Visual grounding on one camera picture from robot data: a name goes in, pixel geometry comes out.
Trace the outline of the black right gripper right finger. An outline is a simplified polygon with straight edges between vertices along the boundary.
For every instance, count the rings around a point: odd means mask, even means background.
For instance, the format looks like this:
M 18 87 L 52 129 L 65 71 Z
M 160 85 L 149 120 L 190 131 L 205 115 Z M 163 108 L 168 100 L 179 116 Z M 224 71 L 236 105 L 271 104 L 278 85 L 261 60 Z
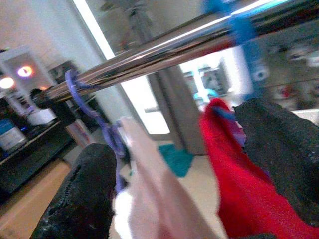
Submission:
M 319 128 L 279 104 L 252 98 L 234 107 L 245 153 L 267 171 L 299 218 L 319 225 Z

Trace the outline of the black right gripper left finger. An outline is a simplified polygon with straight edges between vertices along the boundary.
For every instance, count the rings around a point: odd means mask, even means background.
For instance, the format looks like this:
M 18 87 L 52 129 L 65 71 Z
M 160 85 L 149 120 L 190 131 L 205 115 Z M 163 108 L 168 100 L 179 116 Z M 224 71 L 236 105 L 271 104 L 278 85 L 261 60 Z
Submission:
M 94 143 L 79 154 L 49 206 L 32 239 L 107 239 L 113 219 L 116 156 Z

